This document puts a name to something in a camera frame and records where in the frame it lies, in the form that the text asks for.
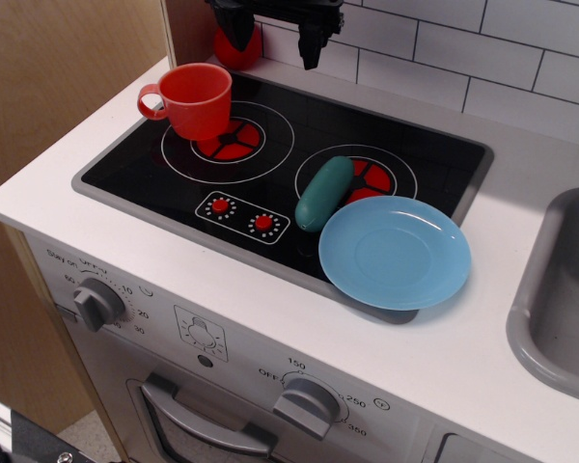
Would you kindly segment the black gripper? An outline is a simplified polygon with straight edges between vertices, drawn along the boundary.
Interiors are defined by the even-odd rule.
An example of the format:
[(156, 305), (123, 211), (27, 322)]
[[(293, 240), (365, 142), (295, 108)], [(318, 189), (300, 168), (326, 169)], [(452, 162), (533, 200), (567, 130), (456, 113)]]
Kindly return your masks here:
[(339, 34), (344, 25), (344, 16), (337, 14), (343, 1), (293, 1), (293, 0), (235, 0), (207, 1), (213, 8), (218, 25), (231, 46), (246, 50), (255, 28), (255, 15), (299, 22), (298, 49), (305, 70), (318, 66), (321, 49), (333, 34)]

